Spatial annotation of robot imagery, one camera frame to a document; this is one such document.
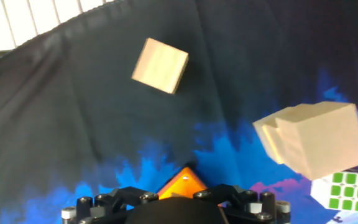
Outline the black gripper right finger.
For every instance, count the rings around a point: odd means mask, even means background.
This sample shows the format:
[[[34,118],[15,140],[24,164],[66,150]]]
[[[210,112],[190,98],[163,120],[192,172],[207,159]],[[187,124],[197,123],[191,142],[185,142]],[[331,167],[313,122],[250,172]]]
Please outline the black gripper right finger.
[[[228,223],[290,224],[291,205],[271,192],[258,193],[237,185],[219,184],[193,194],[194,199],[216,205]]]

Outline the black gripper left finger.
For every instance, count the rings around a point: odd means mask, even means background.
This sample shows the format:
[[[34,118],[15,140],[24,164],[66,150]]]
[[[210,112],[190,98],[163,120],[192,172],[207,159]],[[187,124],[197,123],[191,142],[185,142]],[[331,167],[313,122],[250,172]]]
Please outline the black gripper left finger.
[[[62,224],[124,224],[132,213],[128,205],[137,207],[158,199],[158,194],[135,187],[83,196],[76,200],[76,205],[61,210]]]

